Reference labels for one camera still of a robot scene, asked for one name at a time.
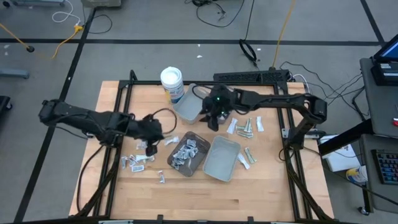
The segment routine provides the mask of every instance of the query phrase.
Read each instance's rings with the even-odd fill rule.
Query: screen
[[[391,45],[390,48],[385,50],[382,54],[382,57],[396,58],[398,59],[398,40]]]

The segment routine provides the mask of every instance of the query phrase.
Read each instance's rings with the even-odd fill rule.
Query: desk
[[[377,86],[371,72],[371,68],[373,66],[372,60],[369,58],[362,58],[360,60],[360,64],[371,118],[364,120],[357,126],[319,145],[319,151],[321,155],[325,155],[361,138],[361,153],[364,153],[365,155],[365,161],[368,168],[368,185],[370,190],[374,190],[389,198],[397,198],[396,190],[398,187],[393,186],[393,188],[395,187],[395,190],[392,190],[391,186],[380,184],[379,177],[377,174],[374,175],[374,172],[376,171],[374,170],[374,161],[369,153],[369,150],[375,149],[371,148],[371,146],[377,146],[380,149],[387,149],[391,148],[391,144],[389,142],[395,140],[380,137],[372,138],[369,137],[369,135],[377,134],[380,136],[398,138],[398,128],[392,125],[392,118],[398,116],[398,111],[396,109],[396,104],[398,104],[398,87]],[[381,202],[382,199],[374,198],[373,195],[364,190],[363,195],[366,211],[373,212],[373,206],[375,206],[380,210],[398,213],[398,208],[394,205],[388,202]]]
[[[398,116],[398,86],[377,86],[371,72],[372,60],[362,58],[360,64],[371,118],[319,145],[322,155],[358,140],[362,134],[398,138],[398,128],[392,125],[392,118]]]
[[[398,201],[398,194],[396,193],[398,186],[380,183],[379,175],[377,174],[376,165],[371,153],[371,150],[373,149],[397,150],[398,139],[364,134],[361,136],[359,144],[365,159],[366,172],[368,173],[369,179],[369,189],[384,195],[391,200]],[[397,205],[393,205],[390,202],[373,195],[371,195],[371,200],[376,209],[398,213]]]
[[[239,88],[258,91],[260,94],[273,94],[271,87],[239,86]],[[96,111],[112,111],[117,90],[118,82],[103,82]],[[303,92],[302,83],[289,83],[289,93]],[[136,115],[136,119],[141,119],[164,107],[171,108],[171,105],[166,103],[161,86],[133,85],[129,111]],[[302,117],[296,111],[293,111],[293,115],[295,123],[298,124]],[[254,131],[252,139],[226,133],[231,117],[237,118],[238,124],[243,125],[248,117],[256,116],[262,116],[265,129],[263,133]],[[174,125],[174,117],[168,112],[159,113],[157,117],[164,130],[171,129]],[[246,116],[238,116],[233,112],[217,133],[208,129],[206,123],[189,125],[178,119],[177,128],[172,134],[181,138],[187,131],[193,131],[209,142],[212,142],[217,135],[237,141],[242,147],[251,148],[257,162],[249,170],[241,164],[236,164],[233,179],[228,183],[204,174],[203,163],[192,177],[184,177],[167,164],[167,157],[176,145],[164,146],[161,142],[155,155],[156,160],[147,162],[145,171],[132,173],[129,169],[122,170],[119,167],[111,210],[112,219],[155,220],[157,215],[162,214],[165,220],[246,221],[250,216],[254,217],[255,221],[294,220],[285,164],[278,160],[282,142],[276,109],[260,109]],[[143,151],[136,150],[136,143],[133,138],[124,138],[121,154],[125,156],[143,154]],[[316,141],[306,140],[305,146],[317,150]],[[82,165],[97,148],[99,148],[97,140],[90,139]],[[309,151],[301,151],[301,155],[309,192],[325,213],[333,217],[319,156]],[[100,152],[86,168],[82,179],[81,206],[87,202],[98,186],[103,156],[104,151]],[[165,184],[159,183],[157,173],[159,170],[164,171]],[[297,192],[300,214],[301,217],[305,217],[300,201],[301,194]],[[104,213],[107,195],[108,191],[105,190],[100,215]],[[70,214],[76,214],[76,194]]]

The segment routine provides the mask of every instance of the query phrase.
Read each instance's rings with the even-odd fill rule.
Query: gray plastic container
[[[223,136],[216,136],[211,143],[203,171],[216,179],[228,182],[232,178],[241,145]]]
[[[188,124],[193,124],[198,120],[203,101],[193,94],[192,88],[195,85],[194,83],[190,84],[188,86],[188,91],[182,96],[178,103],[173,105],[175,113]],[[195,93],[201,98],[208,96],[207,92],[200,90],[198,87],[195,88]]]

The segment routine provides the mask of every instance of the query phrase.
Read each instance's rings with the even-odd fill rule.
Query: yellow cable
[[[289,12],[287,13],[284,25],[283,25],[282,30],[281,30],[280,35],[279,35],[278,43],[276,45],[274,62],[272,63],[272,67],[274,67],[274,68],[275,68],[276,58],[278,57],[278,53],[279,53],[279,42],[280,42],[280,40],[282,40],[282,36],[284,35],[287,21],[289,21],[289,19],[290,19],[290,15],[292,14],[292,11],[293,11],[295,3],[296,3],[296,0],[292,0],[292,4],[290,5]]]
[[[74,36],[76,36],[76,34],[77,34],[79,31],[81,31],[82,29],[83,29],[82,26],[76,25],[76,26],[75,26],[75,32],[73,33],[73,35],[71,35],[68,39],[62,41],[61,44],[58,45],[58,47],[57,47],[57,49],[55,49],[55,53],[54,53],[54,55],[51,57],[51,59],[54,59],[54,58],[57,56],[57,54],[58,54],[58,49],[61,47],[62,44],[68,42],[70,39],[72,39]]]
[[[18,40],[18,42],[20,42],[23,46],[25,46],[27,49],[29,48],[29,46],[25,43],[23,43],[23,41],[21,41],[16,35],[14,35],[11,31],[9,31],[3,24],[0,23],[0,27],[3,28],[9,35],[11,35],[13,38],[15,38],[16,40]]]

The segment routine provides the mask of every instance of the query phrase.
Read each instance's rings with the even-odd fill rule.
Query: black cable
[[[101,16],[104,16],[104,17],[108,18],[108,20],[109,20],[110,23],[111,23],[110,26],[108,27],[107,30],[101,31],[101,32],[91,32],[91,31],[88,31],[89,34],[104,34],[104,33],[106,33],[106,32],[109,32],[109,31],[112,29],[112,26],[113,26],[112,19],[109,18],[109,16],[107,16],[107,15],[105,15],[105,14],[95,16],[95,17],[93,18],[93,20],[94,20],[95,18],[98,18],[98,17],[101,17]]]
[[[285,61],[284,63],[282,63],[282,64],[279,66],[279,68],[280,68],[280,69],[283,69],[282,66],[283,66],[285,63],[288,63],[288,64],[293,65],[293,66],[300,66],[300,67],[304,68],[307,72],[309,72],[309,73],[311,73],[311,74],[314,74],[314,75],[318,78],[318,80],[319,80],[321,83],[327,85],[327,86],[328,86],[331,90],[333,90],[334,92],[336,91],[336,90],[335,90],[334,88],[332,88],[329,84],[327,84],[326,82],[324,82],[324,81],[319,77],[319,75],[318,75],[316,72],[313,72],[313,71],[308,70],[304,65],[301,65],[301,64],[294,64],[294,63]],[[320,88],[322,89],[322,91],[323,91],[323,94],[325,94],[326,98],[329,98],[328,95],[325,93],[325,90],[324,90],[321,86],[316,85],[316,84],[313,84],[313,83],[308,83],[308,84],[311,84],[311,85],[315,85],[315,86],[320,87]],[[344,97],[342,97],[341,94],[342,94],[343,92],[344,92],[344,90],[343,90],[341,93],[339,93],[338,96],[336,96],[335,98],[341,97],[341,99],[346,103],[347,106],[349,106],[351,109],[353,109],[353,110],[356,111],[356,109],[355,109],[353,106],[351,106],[351,105],[344,99]]]
[[[332,93],[330,93],[327,98],[329,98],[329,96],[333,95],[334,93],[338,93],[337,90],[341,89],[343,86],[345,86],[346,84],[349,84],[351,81],[353,81],[356,77],[362,75],[362,73],[360,73],[359,75],[354,76],[350,81],[342,84],[339,88],[335,89]]]
[[[79,180],[77,183],[77,193],[76,193],[76,208],[78,210],[78,212],[80,212],[80,187],[81,187],[81,177],[83,176],[83,173],[88,165],[88,163],[100,152],[100,150],[103,148],[104,146],[99,147],[99,149],[97,149],[97,151],[94,152],[93,155],[90,156],[90,158],[88,158],[88,160],[86,161],[85,165],[83,166],[83,168],[81,168],[80,171],[80,175],[79,175]]]
[[[171,112],[171,113],[174,115],[174,127],[173,127],[173,129],[171,129],[171,131],[167,131],[167,132],[164,132],[164,133],[162,133],[162,134],[170,134],[170,133],[173,132],[173,131],[175,130],[175,128],[177,127],[177,115],[175,115],[174,111],[172,111],[172,110],[170,110],[170,109],[168,109],[168,108],[162,108],[162,109],[159,109],[159,110],[155,111],[154,113],[152,113],[152,116],[155,116],[155,114],[157,114],[157,113],[159,113],[159,112],[161,112],[161,111],[165,111],[165,110]]]
[[[69,134],[71,134],[71,135],[73,135],[73,136],[76,136],[76,137],[78,137],[78,138],[81,138],[81,139],[84,139],[84,140],[87,140],[87,139],[88,139],[87,137],[84,137],[84,136],[80,136],[80,135],[78,135],[78,134],[75,134],[75,133],[69,131],[68,129],[63,128],[63,127],[60,127],[60,126],[55,126],[55,128],[64,130],[64,131],[66,131],[67,133],[69,133]]]
[[[314,74],[314,75],[318,78],[318,80],[319,80],[320,82],[322,82],[323,84],[327,85],[331,90],[333,90],[333,91],[335,90],[335,89],[332,88],[329,84],[327,84],[326,82],[324,82],[324,81],[319,77],[318,73],[312,72],[312,71],[308,70],[304,65],[301,65],[301,64],[294,64],[294,63],[290,63],[290,62],[288,62],[288,61],[285,61],[284,63],[282,63],[282,65],[280,65],[279,68],[282,69],[282,67],[284,66],[285,63],[288,63],[289,65],[300,66],[300,67],[304,68],[304,70],[306,70],[307,72],[309,72],[309,73],[311,73],[311,74]]]
[[[81,5],[81,8],[82,8],[82,11],[83,11],[83,17],[84,17],[84,19],[85,19],[85,21],[84,21],[84,23],[83,23],[82,26],[85,27],[85,26],[86,26],[86,13],[85,13],[85,8],[84,8],[83,5]],[[106,33],[106,32],[109,32],[109,31],[112,29],[112,26],[113,26],[112,19],[111,19],[109,16],[105,15],[105,14],[101,14],[101,15],[95,16],[95,17],[93,18],[93,20],[94,20],[95,18],[98,18],[98,17],[101,17],[101,16],[104,16],[104,17],[108,18],[108,20],[109,20],[110,23],[111,23],[111,25],[109,26],[109,28],[108,28],[106,31],[101,31],[101,32],[90,32],[90,31],[88,31],[89,34],[104,34],[104,33]]]
[[[231,24],[233,23],[233,21],[237,18],[237,16],[238,16],[239,13],[241,12],[241,9],[242,9],[242,7],[243,7],[243,4],[244,4],[245,0],[242,0],[242,5],[241,5],[241,7],[239,8],[239,10],[238,10],[238,12],[236,13],[236,15],[235,15],[235,16],[233,17],[233,19],[231,20],[231,22],[229,22],[228,24],[226,24],[226,25],[224,25],[224,26],[219,26],[219,25],[216,25],[216,24],[212,24],[212,23],[206,22],[206,21],[204,21],[203,19],[201,19],[200,16],[199,16],[199,8],[201,8],[201,7],[203,7],[203,6],[206,6],[206,5],[210,5],[210,4],[216,4],[217,7],[221,10],[221,13],[223,13],[223,15],[225,15],[226,12],[224,11],[224,9],[223,9],[219,4],[215,3],[214,1],[210,1],[210,0],[193,0],[193,1],[190,1],[190,2],[192,2],[194,5],[197,6],[197,18],[198,18],[200,21],[204,22],[205,24],[211,25],[211,26],[213,26],[213,27],[224,28],[224,27],[228,27],[229,25],[231,25]]]
[[[317,152],[317,151],[315,151],[315,150],[313,150],[313,149],[309,149],[309,148],[307,148],[307,147],[304,147],[304,149],[307,149],[307,150],[309,150],[309,151],[312,151],[312,152],[318,154],[319,156],[321,156],[319,152]],[[332,172],[331,170],[325,168],[323,165],[322,165],[322,168],[323,168],[324,170],[327,170],[328,172],[331,172],[332,174],[335,174],[335,173]],[[379,198],[381,198],[381,199],[384,199],[384,200],[386,200],[386,201],[388,201],[388,202],[390,202],[390,203],[393,203],[394,205],[398,205],[398,202],[396,202],[396,201],[393,201],[393,200],[391,200],[391,199],[389,199],[389,198],[387,198],[387,197],[385,197],[385,196],[383,196],[383,195],[381,195],[381,194],[378,194],[378,193],[376,193],[376,192],[373,192],[372,190],[369,190],[368,188],[363,187],[363,186],[361,186],[361,185],[359,185],[359,184],[356,184],[356,183],[354,183],[354,182],[351,182],[351,181],[347,180],[346,178],[344,178],[344,177],[342,177],[342,176],[340,176],[340,175],[338,175],[338,174],[335,174],[335,175],[337,175],[338,177],[344,179],[345,181],[348,181],[349,183],[351,183],[351,184],[353,184],[353,185],[355,185],[355,186],[357,186],[357,187],[362,188],[363,190],[369,192],[370,194],[373,194],[373,195],[375,195],[375,196],[377,196],[377,197],[379,197]]]
[[[250,15],[249,15],[249,22],[248,22],[248,26],[246,27],[246,35],[244,36],[243,40],[246,40],[246,38],[248,37],[248,33],[249,33],[249,26],[250,26],[250,20],[251,20],[251,14],[253,12],[253,6],[254,6],[254,1],[251,3],[251,9],[250,9]]]
[[[313,149],[307,148],[307,147],[305,147],[305,146],[304,146],[304,149],[306,149],[306,150],[308,150],[308,151],[312,151],[312,152],[314,152],[314,153],[320,155],[319,152],[317,152],[317,151],[315,151],[315,150],[313,150]],[[358,157],[358,156],[362,156],[362,153],[356,154],[355,156],[346,156],[346,155],[343,155],[343,154],[341,154],[341,153],[339,153],[339,152],[336,152],[336,151],[334,151],[334,153],[337,153],[337,154],[339,154],[339,155],[341,155],[341,156],[343,156],[343,157],[345,157],[345,158],[355,158],[355,157]]]
[[[253,63],[253,65],[258,70],[260,70],[259,67],[257,66],[257,55],[256,55],[256,52],[253,50],[253,48],[250,46],[250,44],[248,44],[246,42],[246,39],[247,39],[248,34],[249,34],[249,27],[250,27],[251,14],[253,12],[253,6],[254,6],[254,0],[253,0],[253,2],[251,4],[249,22],[248,22],[248,26],[246,27],[246,35],[244,36],[244,39],[239,39],[239,46],[241,47],[241,50],[243,51],[243,54],[246,56],[246,58],[248,58],[248,60],[251,61]],[[245,45],[249,49],[251,55],[249,54],[249,52],[247,52],[247,50],[244,48],[243,45]]]
[[[315,150],[313,150],[313,149],[310,149],[310,148],[307,148],[307,147],[303,147],[303,149],[306,149],[306,150],[308,150],[308,151],[312,151],[312,152],[314,152],[314,153],[317,153],[318,155],[320,155],[319,154],[319,152],[317,152],[317,151],[315,151]],[[282,159],[282,157],[280,156],[280,154],[281,154],[281,152],[283,151],[284,149],[282,148],[280,151],[279,151],[279,153],[278,153],[278,157],[279,157],[279,160],[281,160],[281,161],[284,161],[285,162],[285,159]],[[290,155],[290,159],[293,157],[293,155],[294,155],[294,149],[292,149],[292,148],[290,148],[290,150],[293,150],[293,153]],[[346,155],[343,155],[343,154],[341,154],[341,153],[339,153],[339,152],[336,152],[335,151],[335,153],[337,153],[337,154],[339,154],[339,155],[341,155],[341,156],[343,156],[343,157],[345,157],[345,158],[355,158],[355,157],[357,157],[357,156],[361,156],[362,155],[362,153],[360,153],[360,154],[358,154],[358,155],[355,155],[355,156],[346,156]]]
[[[353,82],[353,83],[349,84],[348,86],[346,86],[346,88],[344,88],[344,90],[341,91],[341,93],[339,93],[339,94],[337,95],[336,98],[334,98],[330,103],[328,103],[328,105],[331,105],[339,96],[341,96],[341,94],[342,94],[344,91],[346,91],[347,88],[349,88],[350,86],[354,85],[354,84],[355,84],[356,82],[358,82],[361,78],[362,78],[362,77],[359,77],[357,80],[355,80],[355,82]]]

